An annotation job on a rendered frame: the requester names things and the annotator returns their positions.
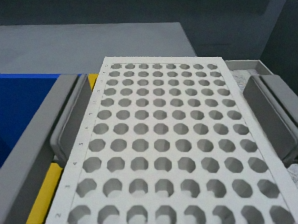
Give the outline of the yellow bin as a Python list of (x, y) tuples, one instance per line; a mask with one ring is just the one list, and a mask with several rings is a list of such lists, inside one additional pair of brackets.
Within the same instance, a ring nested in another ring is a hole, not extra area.
[[(89, 74), (89, 82), (93, 92), (99, 74)], [(51, 163), (26, 224), (45, 224), (65, 168)]]

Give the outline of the blue bin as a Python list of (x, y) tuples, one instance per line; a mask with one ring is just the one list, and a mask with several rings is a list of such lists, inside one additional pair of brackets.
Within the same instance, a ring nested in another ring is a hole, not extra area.
[(0, 169), (60, 74), (0, 74)]

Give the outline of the white well plate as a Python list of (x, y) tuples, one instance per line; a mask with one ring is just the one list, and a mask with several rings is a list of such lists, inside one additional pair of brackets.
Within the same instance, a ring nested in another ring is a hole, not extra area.
[(298, 224), (222, 57), (105, 57), (45, 224)]

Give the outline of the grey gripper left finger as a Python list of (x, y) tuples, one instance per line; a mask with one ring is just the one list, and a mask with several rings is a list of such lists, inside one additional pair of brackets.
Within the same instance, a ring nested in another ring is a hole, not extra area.
[(60, 74), (0, 169), (0, 224), (25, 224), (50, 163), (65, 168), (92, 90), (86, 74)]

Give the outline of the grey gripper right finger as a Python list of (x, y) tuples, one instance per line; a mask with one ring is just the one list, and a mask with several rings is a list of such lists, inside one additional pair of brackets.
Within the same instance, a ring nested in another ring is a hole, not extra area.
[(298, 96), (278, 75), (251, 75), (242, 94), (284, 167), (298, 164)]

